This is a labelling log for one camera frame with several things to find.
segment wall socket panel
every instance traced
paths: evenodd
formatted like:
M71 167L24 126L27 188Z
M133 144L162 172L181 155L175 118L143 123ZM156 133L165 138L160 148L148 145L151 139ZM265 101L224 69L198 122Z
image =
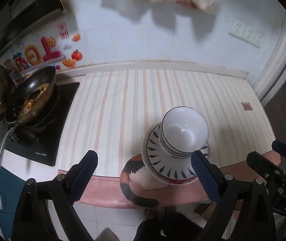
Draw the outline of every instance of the wall socket panel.
M255 28L235 18L232 19L231 28L228 33L258 48L261 47L262 41L264 39L264 36Z

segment blue gripper pad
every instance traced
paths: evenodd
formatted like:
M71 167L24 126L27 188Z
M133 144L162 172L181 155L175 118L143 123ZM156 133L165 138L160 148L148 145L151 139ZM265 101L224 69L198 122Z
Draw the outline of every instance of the blue gripper pad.
M215 176L210 173L207 167L215 168L217 170L218 167L211 164L202 154L201 151L195 151L191 156L191 164L192 168L194 169L195 173L197 174L207 196L211 201L214 201L218 204L221 200L221 196L219 193L219 184L215 179Z
M286 158L286 145L278 140L272 142L272 149Z
M98 164L97 153L93 150L89 150L79 164L74 166L80 166L78 175L74 178L70 185L69 201L73 204L75 201L81 199L84 190L91 179Z

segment person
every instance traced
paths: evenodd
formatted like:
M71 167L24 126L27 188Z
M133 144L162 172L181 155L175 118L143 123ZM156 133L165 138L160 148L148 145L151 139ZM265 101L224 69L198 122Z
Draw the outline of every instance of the person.
M145 209L144 216L146 220L138 226L133 241L193 241L202 230L174 207L165 208L160 220L156 209Z

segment patterned plate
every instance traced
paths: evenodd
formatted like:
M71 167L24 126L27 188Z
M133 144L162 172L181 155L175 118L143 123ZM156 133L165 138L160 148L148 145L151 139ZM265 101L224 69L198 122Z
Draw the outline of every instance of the patterned plate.
M191 159L174 159L165 154L159 146L160 125L147 133L142 143L142 159L150 173L158 180L170 185L185 185L197 180L191 166ZM208 145L201 150L208 155Z

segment cabinet door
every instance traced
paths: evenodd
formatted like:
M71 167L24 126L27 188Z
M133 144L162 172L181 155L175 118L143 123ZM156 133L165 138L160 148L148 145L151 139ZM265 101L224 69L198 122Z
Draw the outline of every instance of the cabinet door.
M15 213L25 181L1 167L0 169L0 212Z
M11 231L13 229L15 214L0 212L1 231L6 241L11 240Z

